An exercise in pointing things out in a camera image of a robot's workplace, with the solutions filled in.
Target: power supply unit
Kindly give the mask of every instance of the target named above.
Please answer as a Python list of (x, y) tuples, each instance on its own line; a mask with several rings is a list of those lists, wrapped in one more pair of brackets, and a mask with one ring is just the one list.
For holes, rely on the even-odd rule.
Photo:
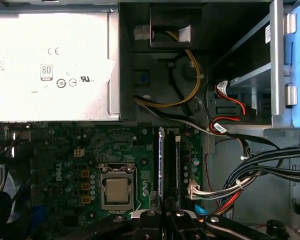
[(118, 121), (118, 12), (0, 14), (0, 122)]

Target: cable tie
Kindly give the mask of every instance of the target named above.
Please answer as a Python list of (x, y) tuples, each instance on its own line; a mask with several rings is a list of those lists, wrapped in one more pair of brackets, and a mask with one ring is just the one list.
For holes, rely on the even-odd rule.
[(235, 180), (235, 183), (239, 186), (239, 188), (240, 188), (241, 190), (244, 189), (244, 187), (241, 185), (241, 181), (240, 181), (239, 179), (236, 179), (236, 180)]
[(244, 161), (244, 160), (249, 159), (249, 157), (247, 157), (247, 156), (240, 156), (240, 159), (241, 159), (242, 161)]

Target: metal screw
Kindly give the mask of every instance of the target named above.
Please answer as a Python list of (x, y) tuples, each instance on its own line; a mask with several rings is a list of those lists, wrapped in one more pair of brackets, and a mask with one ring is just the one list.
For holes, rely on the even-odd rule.
[(156, 213), (154, 211), (148, 211), (146, 215), (151, 217), (156, 215)]
[(176, 212), (176, 215), (177, 215), (178, 217), (182, 217), (183, 215), (185, 215), (185, 213), (184, 213), (183, 211), (177, 211), (177, 212)]
[(212, 217), (210, 218), (210, 221), (211, 221), (212, 223), (218, 223), (218, 222), (219, 222), (219, 218), (217, 218), (216, 216), (212, 216)]
[(115, 219), (113, 219), (113, 221), (114, 221), (115, 223), (120, 223), (120, 222), (123, 221), (123, 217), (122, 217), (122, 216), (118, 216), (118, 217), (116, 217)]

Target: cable bundle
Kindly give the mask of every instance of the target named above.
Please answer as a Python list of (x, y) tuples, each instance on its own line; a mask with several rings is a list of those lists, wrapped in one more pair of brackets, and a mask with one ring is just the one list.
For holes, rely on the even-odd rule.
[(196, 194), (205, 200), (220, 199), (219, 207), (210, 214), (224, 214), (235, 203), (243, 189), (250, 185), (257, 177), (272, 174), (279, 178), (300, 183), (300, 170), (290, 170), (276, 167), (259, 165), (271, 161), (300, 158), (300, 146), (285, 149), (271, 150), (257, 154), (241, 163), (229, 176), (221, 191), (201, 192)]

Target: green motherboard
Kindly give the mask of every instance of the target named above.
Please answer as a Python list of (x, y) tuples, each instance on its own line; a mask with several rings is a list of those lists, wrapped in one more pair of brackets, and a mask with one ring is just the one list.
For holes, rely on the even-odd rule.
[[(32, 206), (44, 206), (38, 239), (58, 240), (110, 214), (126, 217), (148, 209), (158, 177), (157, 128), (96, 126), (34, 130), (42, 144), (31, 160)], [(200, 134), (168, 128), (181, 136), (180, 183), (202, 180)]]

